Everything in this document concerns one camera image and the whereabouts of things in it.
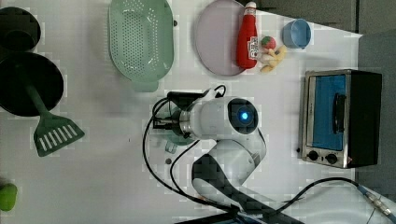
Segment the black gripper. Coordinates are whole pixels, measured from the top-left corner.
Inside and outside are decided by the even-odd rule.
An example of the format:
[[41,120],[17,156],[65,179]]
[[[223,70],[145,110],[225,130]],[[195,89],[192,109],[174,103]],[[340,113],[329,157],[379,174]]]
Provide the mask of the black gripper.
[[171,130],[176,135],[182,135],[180,128],[180,110],[174,112],[167,118],[155,118],[153,122],[154,129]]

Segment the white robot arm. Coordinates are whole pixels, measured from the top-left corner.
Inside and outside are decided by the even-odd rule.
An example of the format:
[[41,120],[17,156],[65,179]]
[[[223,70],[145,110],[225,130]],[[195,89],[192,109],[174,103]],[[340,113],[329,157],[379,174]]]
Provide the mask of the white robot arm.
[[304,224],[268,206],[267,198],[243,186],[265,158],[267,149],[254,104],[237,97],[169,100],[177,109],[167,118],[155,116],[155,129],[170,130],[192,141],[216,142],[191,166],[191,183],[200,196],[215,205],[259,215],[266,224]]

